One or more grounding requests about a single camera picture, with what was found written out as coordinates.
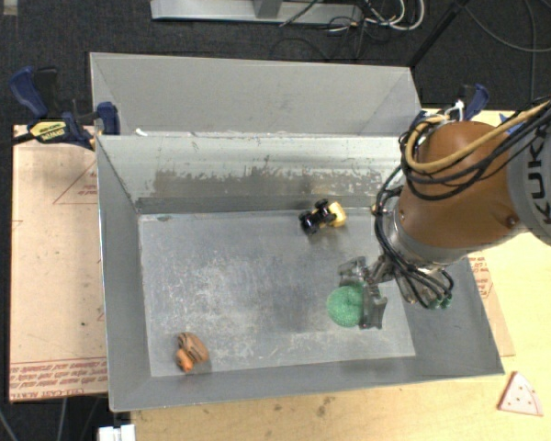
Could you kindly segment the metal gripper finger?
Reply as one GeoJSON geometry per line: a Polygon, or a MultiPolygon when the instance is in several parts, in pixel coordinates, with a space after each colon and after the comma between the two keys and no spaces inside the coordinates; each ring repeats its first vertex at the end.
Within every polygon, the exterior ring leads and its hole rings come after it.
{"type": "Polygon", "coordinates": [[[359,328],[362,330],[373,328],[381,330],[388,298],[382,295],[378,287],[365,287],[362,297],[363,307],[359,328]]]}
{"type": "Polygon", "coordinates": [[[339,286],[359,285],[363,287],[366,284],[366,258],[357,256],[338,266],[338,275],[340,278],[339,286]]]}

